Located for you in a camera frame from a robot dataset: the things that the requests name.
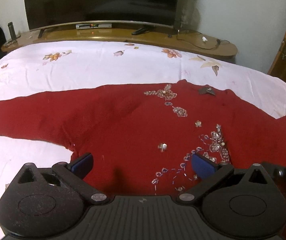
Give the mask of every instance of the blue gripper pad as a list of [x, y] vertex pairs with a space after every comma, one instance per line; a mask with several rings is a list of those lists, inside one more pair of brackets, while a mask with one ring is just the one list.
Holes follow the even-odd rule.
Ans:
[[197, 174], [198, 177], [201, 179], [206, 179], [207, 177], [211, 176], [213, 173], [216, 172], [217, 164], [213, 163], [212, 161], [204, 160], [205, 157], [201, 157], [199, 154], [192, 155], [192, 169]]

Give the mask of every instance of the bead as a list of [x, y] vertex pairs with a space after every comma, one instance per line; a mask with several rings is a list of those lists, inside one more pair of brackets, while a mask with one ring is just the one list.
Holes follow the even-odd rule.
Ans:
[[181, 107], [173, 108], [173, 112], [178, 115], [178, 117], [187, 117], [187, 111]]
[[217, 132], [211, 132], [211, 136], [213, 140], [217, 140], [220, 138], [219, 134]]
[[213, 142], [211, 145], [210, 145], [210, 151], [211, 152], [218, 152], [220, 150], [221, 146], [216, 143], [216, 142]]
[[210, 157], [209, 160], [214, 162], [214, 163], [216, 163], [216, 158], [215, 157]]
[[197, 121], [195, 122], [195, 126], [196, 126], [196, 127], [202, 127], [202, 122], [197, 120]]

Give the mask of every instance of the cable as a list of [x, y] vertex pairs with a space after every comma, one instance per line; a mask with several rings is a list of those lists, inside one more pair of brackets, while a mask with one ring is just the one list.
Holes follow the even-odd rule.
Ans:
[[[196, 33], [198, 33], [199, 35], [200, 35], [200, 34], [203, 35], [203, 33], [200, 33], [199, 31], [193, 31], [193, 30], [184, 30], [184, 32], [187, 32], [187, 33], [188, 33], [188, 32], [196, 32]], [[228, 42], [227, 44], [230, 43], [230, 42], [227, 41], [227, 40], [216, 39], [216, 45], [215, 45], [215, 47], [212, 47], [212, 48], [203, 48], [203, 47], [200, 47], [200, 46], [197, 46], [197, 45], [193, 44], [192, 42], [186, 41], [186, 40], [184, 40], [184, 39], [179, 39], [179, 38], [178, 38], [179, 34], [180, 34], [180, 30], [178, 30], [178, 33], [177, 33], [177, 35], [176, 35], [176, 40], [187, 42], [187, 43], [193, 45], [194, 47], [197, 47], [197, 48], [199, 48], [199, 49], [204, 49], [204, 50], [217, 49], [217, 48], [221, 45], [221, 43], [222, 43], [223, 41]]]

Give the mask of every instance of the tv stand leg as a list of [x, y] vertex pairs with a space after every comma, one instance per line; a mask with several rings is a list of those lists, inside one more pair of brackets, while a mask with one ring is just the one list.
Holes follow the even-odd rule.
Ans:
[[39, 32], [39, 35], [38, 35], [38, 39], [40, 39], [42, 36], [43, 36], [43, 33], [44, 33], [45, 29], [41, 29], [41, 31]]

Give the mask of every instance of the sequin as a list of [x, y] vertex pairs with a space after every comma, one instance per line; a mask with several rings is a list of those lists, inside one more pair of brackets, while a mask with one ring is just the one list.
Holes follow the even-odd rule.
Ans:
[[202, 127], [202, 122], [201, 121], [196, 121], [195, 122], [196, 127]]
[[213, 140], [217, 140], [220, 138], [219, 134], [217, 132], [211, 132], [211, 135], [212, 135], [212, 139]]
[[160, 143], [157, 148], [160, 149], [161, 152], [164, 152], [167, 148], [167, 144], [166, 143]]
[[165, 100], [171, 100], [177, 96], [176, 93], [171, 91], [171, 84], [167, 84], [164, 89], [158, 91], [146, 91], [144, 95], [157, 95], [160, 98], [165, 98]]
[[226, 148], [223, 148], [220, 152], [222, 160], [225, 162], [230, 162], [230, 155], [228, 153], [228, 150]]
[[178, 117], [187, 117], [187, 111], [181, 107], [173, 108], [173, 112], [178, 115]]
[[216, 158], [215, 157], [210, 157], [209, 160], [214, 162], [214, 163], [216, 163]]
[[215, 141], [212, 142], [212, 144], [210, 145], [210, 151], [211, 152], [218, 152], [220, 150], [221, 146], [216, 143]]

